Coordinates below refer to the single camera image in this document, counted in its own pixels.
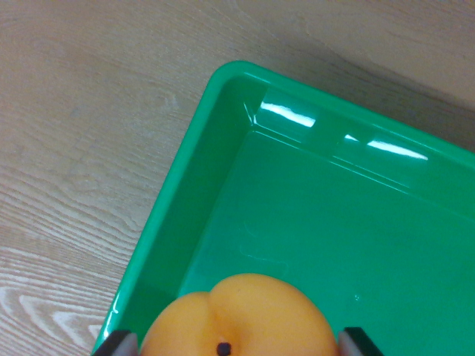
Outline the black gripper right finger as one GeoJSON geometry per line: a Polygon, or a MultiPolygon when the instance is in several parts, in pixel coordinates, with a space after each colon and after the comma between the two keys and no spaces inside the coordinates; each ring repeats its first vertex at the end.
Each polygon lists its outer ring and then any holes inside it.
{"type": "Polygon", "coordinates": [[[383,356],[361,327],[345,327],[338,333],[340,356],[383,356]]]}

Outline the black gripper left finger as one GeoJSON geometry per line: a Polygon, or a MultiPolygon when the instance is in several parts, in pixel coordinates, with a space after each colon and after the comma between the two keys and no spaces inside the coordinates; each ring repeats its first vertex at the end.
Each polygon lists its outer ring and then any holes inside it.
{"type": "Polygon", "coordinates": [[[116,330],[101,343],[93,356],[137,356],[137,334],[129,330],[116,330]]]}

